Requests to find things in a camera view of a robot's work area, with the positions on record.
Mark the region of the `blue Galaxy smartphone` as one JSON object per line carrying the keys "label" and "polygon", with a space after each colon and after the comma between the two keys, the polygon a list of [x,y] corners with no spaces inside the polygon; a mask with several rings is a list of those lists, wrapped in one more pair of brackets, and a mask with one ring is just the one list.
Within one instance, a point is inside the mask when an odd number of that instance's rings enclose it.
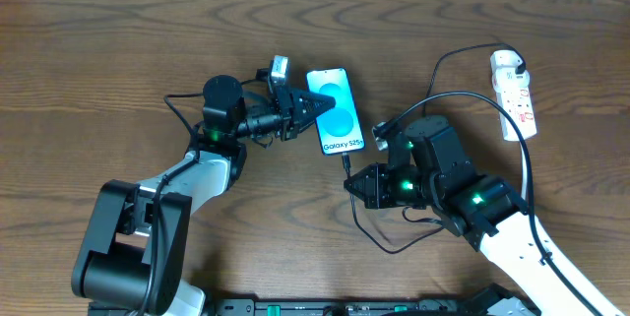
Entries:
{"label": "blue Galaxy smartphone", "polygon": [[361,151],[365,141],[350,88],[343,68],[316,70],[306,74],[311,93],[331,96],[335,106],[316,119],[322,153],[333,156]]}

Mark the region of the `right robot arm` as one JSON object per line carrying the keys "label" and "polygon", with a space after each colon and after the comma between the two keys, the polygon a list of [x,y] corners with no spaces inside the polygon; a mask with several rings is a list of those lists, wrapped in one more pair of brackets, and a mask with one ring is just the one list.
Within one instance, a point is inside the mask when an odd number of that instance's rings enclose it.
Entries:
{"label": "right robot arm", "polygon": [[505,272],[544,315],[617,315],[559,250],[521,194],[476,171],[454,128],[433,115],[396,127],[389,157],[344,182],[368,209],[431,208],[442,226]]}

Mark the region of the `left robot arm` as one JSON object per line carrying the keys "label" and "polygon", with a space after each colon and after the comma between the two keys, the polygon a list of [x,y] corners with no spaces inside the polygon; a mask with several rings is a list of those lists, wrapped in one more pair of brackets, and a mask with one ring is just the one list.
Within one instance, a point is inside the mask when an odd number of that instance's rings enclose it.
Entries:
{"label": "left robot arm", "polygon": [[268,97],[247,105],[237,79],[218,75],[199,93],[203,119],[179,163],[148,179],[110,180],[100,188],[71,277],[71,289],[93,312],[204,315],[207,295],[183,281],[191,216],[226,192],[247,158],[244,138],[287,141],[336,101],[264,77]]}

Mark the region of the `white USB charger adapter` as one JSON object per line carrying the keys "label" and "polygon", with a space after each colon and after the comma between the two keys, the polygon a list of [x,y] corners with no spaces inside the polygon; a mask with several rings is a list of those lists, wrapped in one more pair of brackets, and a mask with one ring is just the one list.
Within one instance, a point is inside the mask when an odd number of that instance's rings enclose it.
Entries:
{"label": "white USB charger adapter", "polygon": [[497,50],[490,57],[492,86],[497,93],[527,88],[530,74],[523,58],[514,50]]}

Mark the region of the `white power strip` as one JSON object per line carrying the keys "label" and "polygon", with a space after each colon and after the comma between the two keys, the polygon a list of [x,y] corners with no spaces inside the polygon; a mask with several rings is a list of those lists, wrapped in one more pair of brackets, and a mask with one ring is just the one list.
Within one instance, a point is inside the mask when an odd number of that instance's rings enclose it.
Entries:
{"label": "white power strip", "polygon": [[496,100],[517,124],[524,139],[528,139],[537,133],[529,87],[513,92],[496,93]]}

